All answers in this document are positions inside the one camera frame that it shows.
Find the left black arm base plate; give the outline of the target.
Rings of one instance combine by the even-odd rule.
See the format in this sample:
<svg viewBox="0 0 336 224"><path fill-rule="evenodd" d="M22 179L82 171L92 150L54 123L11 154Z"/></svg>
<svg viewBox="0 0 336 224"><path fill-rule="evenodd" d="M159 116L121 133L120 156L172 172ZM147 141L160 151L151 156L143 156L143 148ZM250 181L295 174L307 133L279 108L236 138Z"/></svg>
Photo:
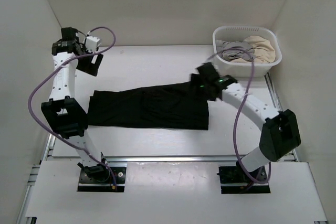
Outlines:
<svg viewBox="0 0 336 224"><path fill-rule="evenodd" d="M123 193L125 189L125 181L127 176L126 167L111 167L115 177L117 186L113 183L113 178L107 175L103 178L90 178L82 170L79 175L77 186L78 192L99 192L99 193Z"/></svg>

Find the black trousers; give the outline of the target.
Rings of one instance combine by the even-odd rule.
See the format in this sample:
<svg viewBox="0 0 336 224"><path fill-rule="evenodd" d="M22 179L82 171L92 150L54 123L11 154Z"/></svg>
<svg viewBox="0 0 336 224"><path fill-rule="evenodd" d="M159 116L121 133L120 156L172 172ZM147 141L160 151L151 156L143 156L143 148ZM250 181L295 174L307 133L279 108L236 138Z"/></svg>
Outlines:
<svg viewBox="0 0 336 224"><path fill-rule="evenodd" d="M209 128L208 103L191 92L188 82L120 92L96 90L90 97L87 117L92 126Z"/></svg>

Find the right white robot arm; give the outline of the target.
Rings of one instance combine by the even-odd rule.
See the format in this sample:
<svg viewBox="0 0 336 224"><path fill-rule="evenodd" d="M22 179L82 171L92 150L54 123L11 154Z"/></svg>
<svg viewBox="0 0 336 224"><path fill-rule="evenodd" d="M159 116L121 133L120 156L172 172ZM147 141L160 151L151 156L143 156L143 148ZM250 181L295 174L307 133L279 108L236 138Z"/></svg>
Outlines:
<svg viewBox="0 0 336 224"><path fill-rule="evenodd" d="M237 157L236 177L242 182L250 180L258 184L267 183L269 177L264 180L257 178L261 168L270 166L301 144L295 113L290 109L281 111L267 105L250 94L250 80L243 87L230 75L220 76L210 62L202 64L197 71L197 74L190 76L191 89L197 96L209 101L220 99L237 109L233 137L236 137L241 114L248 117L261 131L258 146L244 157L240 156L237 140L233 139Z"/></svg>

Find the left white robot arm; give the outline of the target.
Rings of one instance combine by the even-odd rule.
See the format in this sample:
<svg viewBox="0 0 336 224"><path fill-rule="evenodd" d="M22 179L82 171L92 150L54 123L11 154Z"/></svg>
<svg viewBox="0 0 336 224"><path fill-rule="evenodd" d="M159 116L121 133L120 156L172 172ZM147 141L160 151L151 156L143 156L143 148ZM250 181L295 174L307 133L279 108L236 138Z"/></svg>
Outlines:
<svg viewBox="0 0 336 224"><path fill-rule="evenodd" d="M92 180L104 183L110 178L110 169L105 166L106 159L90 139L87 128L88 118L85 110L75 99L75 73L77 70L97 76L103 55L77 59L77 56L92 54L98 50L100 39L87 36L79 39L79 30L66 27L61 29L61 39L53 43L52 58L58 70L47 102L41 110L51 129L75 146L81 162L81 170Z"/></svg>

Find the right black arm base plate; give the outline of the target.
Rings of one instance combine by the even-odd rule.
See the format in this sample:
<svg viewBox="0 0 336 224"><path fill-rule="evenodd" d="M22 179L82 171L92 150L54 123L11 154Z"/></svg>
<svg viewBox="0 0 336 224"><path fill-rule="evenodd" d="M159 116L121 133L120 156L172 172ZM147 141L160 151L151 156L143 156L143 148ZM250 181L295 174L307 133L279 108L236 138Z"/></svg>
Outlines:
<svg viewBox="0 0 336 224"><path fill-rule="evenodd" d="M253 182L240 167L220 166L218 168L221 194L269 194L268 183L258 184Z"/></svg>

